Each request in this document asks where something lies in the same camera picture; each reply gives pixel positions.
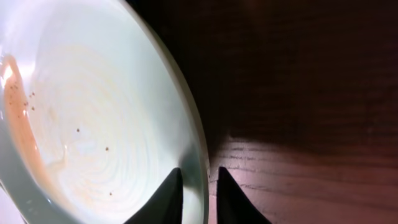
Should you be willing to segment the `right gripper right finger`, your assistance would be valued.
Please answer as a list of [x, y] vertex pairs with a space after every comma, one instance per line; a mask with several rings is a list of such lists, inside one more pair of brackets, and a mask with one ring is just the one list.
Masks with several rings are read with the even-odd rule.
[[218, 169], [216, 197], [217, 224], [271, 224], [225, 167]]

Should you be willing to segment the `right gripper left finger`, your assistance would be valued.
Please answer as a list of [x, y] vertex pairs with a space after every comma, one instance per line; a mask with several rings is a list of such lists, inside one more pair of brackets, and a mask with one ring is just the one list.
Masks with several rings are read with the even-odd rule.
[[183, 179], [180, 168], [171, 170], [147, 203], [125, 224], [181, 224]]

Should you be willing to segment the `light green plate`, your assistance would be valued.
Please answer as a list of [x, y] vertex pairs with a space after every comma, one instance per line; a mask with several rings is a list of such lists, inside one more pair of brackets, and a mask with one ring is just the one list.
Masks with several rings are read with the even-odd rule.
[[124, 223], [169, 173], [208, 222], [208, 156], [178, 65], [125, 1], [1, 2], [1, 185], [27, 223]]

